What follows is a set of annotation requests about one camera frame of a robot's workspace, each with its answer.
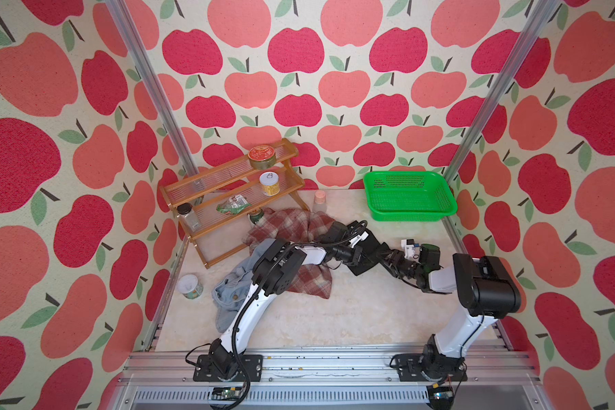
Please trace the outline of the black skirt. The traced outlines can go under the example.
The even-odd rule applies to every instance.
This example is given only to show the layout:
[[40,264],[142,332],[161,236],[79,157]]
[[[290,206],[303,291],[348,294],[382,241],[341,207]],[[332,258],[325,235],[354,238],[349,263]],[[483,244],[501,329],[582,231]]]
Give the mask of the black skirt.
[[347,263],[348,269],[355,276],[371,270],[391,252],[389,245],[379,242],[369,229],[365,230],[365,234],[366,236],[353,247],[354,255],[359,256],[357,263],[355,265],[352,262]]

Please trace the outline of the green plastic basket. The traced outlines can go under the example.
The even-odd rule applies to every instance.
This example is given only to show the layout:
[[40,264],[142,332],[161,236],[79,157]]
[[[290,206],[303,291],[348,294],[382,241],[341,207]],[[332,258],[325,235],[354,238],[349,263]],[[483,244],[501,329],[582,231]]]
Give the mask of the green plastic basket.
[[377,221],[438,222],[458,210],[448,183],[434,172],[370,172],[363,183]]

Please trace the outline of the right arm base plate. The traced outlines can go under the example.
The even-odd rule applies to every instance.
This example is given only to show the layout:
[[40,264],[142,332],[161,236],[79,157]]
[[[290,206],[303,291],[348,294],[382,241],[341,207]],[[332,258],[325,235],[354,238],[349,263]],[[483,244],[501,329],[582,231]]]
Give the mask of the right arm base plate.
[[467,381],[466,363],[461,358],[441,354],[398,354],[391,358],[389,365],[397,371],[401,382]]

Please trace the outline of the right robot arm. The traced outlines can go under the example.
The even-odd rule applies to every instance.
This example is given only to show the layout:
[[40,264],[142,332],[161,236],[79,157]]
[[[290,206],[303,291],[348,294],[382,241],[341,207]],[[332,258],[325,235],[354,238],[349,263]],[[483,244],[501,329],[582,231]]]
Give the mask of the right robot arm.
[[466,355],[479,335],[522,304],[517,285],[495,256],[453,255],[453,265],[440,264],[440,249],[422,244],[415,258],[401,250],[382,256],[380,263],[395,278],[427,294],[457,295],[459,306],[447,326],[433,334],[421,354],[399,354],[390,367],[401,381],[463,380]]

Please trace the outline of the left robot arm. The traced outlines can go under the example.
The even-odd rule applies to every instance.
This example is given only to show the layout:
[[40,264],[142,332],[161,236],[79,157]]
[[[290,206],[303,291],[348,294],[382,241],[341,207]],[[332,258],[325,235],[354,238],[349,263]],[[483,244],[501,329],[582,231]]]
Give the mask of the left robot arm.
[[232,324],[210,345],[205,366],[211,376],[229,381],[246,375],[243,353],[252,332],[276,297],[288,290],[303,266],[320,266],[331,260],[355,266],[362,259],[361,243],[369,238],[365,220],[332,224],[317,242],[292,243],[273,239],[252,269],[252,283]]

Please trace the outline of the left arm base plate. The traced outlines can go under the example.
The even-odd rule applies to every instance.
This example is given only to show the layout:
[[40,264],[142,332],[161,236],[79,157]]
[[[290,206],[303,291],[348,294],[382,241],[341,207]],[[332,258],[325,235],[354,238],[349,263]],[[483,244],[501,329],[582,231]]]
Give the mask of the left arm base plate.
[[192,379],[194,382],[244,382],[247,373],[251,382],[260,382],[263,356],[242,355],[240,359],[243,367],[239,367],[236,360],[230,358],[228,369],[222,372],[210,355],[199,355]]

